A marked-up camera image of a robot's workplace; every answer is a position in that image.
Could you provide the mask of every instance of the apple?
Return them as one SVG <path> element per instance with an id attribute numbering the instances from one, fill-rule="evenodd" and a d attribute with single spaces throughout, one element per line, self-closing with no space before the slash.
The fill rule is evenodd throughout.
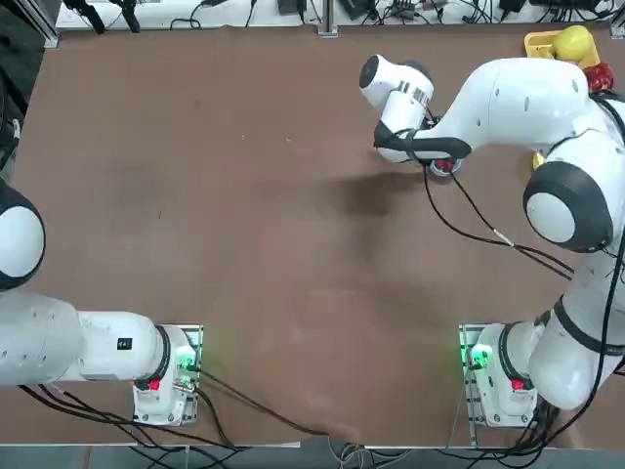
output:
<path id="1" fill-rule="evenodd" d="M 600 63 L 584 68 L 584 74 L 588 80 L 588 88 L 591 93 L 601 90 L 611 90 L 614 86 L 614 73 L 607 64 Z"/>
<path id="2" fill-rule="evenodd" d="M 593 37 L 581 24 L 569 26 L 554 39 L 552 53 L 560 61 L 579 63 L 590 52 Z"/>

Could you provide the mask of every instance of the yellow object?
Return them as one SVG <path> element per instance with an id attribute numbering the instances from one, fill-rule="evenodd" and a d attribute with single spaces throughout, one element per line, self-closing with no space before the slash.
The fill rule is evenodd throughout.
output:
<path id="1" fill-rule="evenodd" d="M 542 57 L 543 59 L 555 58 L 551 52 L 551 46 L 541 47 L 540 49 L 538 49 L 538 55 L 539 57 Z"/>
<path id="2" fill-rule="evenodd" d="M 561 31 L 530 32 L 523 40 L 525 53 L 528 57 L 543 57 L 541 56 L 540 50 L 551 49 L 554 44 L 554 40 L 560 33 Z M 595 40 L 591 35 L 588 53 L 586 54 L 586 57 L 584 57 L 577 65 L 580 68 L 586 68 L 587 66 L 596 65 L 600 61 Z"/>
<path id="3" fill-rule="evenodd" d="M 590 51 L 593 40 L 591 33 L 581 24 L 565 28 L 554 39 L 552 52 L 559 61 L 575 62 L 584 59 Z"/>
<path id="4" fill-rule="evenodd" d="M 536 171 L 536 168 L 545 162 L 545 157 L 540 153 L 535 153 L 531 158 L 531 167 Z"/>

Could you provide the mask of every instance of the red object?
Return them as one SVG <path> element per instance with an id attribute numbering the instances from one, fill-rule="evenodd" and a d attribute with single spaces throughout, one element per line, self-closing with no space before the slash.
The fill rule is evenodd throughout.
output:
<path id="1" fill-rule="evenodd" d="M 601 90 L 611 90 L 614 86 L 614 73 L 607 64 L 600 63 L 584 68 L 586 80 L 591 93 Z"/>
<path id="2" fill-rule="evenodd" d="M 437 159 L 434 162 L 434 166 L 445 173 L 451 173 L 454 164 L 456 164 L 455 159 Z"/>
<path id="3" fill-rule="evenodd" d="M 523 389 L 523 382 L 521 380 L 513 379 L 510 382 L 512 383 L 513 391 L 522 391 L 522 389 Z"/>

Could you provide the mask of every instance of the yellow tray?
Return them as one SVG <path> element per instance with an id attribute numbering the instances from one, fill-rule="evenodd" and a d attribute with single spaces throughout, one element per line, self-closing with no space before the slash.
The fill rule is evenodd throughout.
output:
<path id="1" fill-rule="evenodd" d="M 545 31 L 545 32 L 530 32 L 525 36 L 523 44 L 525 45 L 525 53 L 528 57 L 540 57 L 538 51 L 543 47 L 551 47 L 554 43 L 554 39 L 562 31 Z M 578 63 L 580 68 L 586 68 L 587 66 L 593 66 L 600 62 L 599 53 L 597 52 L 597 46 L 595 45 L 595 38 L 591 36 L 590 51 L 588 55 Z"/>

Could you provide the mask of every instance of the red button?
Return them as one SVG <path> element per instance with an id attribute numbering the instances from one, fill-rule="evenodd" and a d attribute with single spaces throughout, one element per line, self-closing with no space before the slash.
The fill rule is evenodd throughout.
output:
<path id="1" fill-rule="evenodd" d="M 513 379 L 510 382 L 512 383 L 512 389 L 514 391 L 521 391 L 523 389 L 523 382 L 519 379 Z"/>

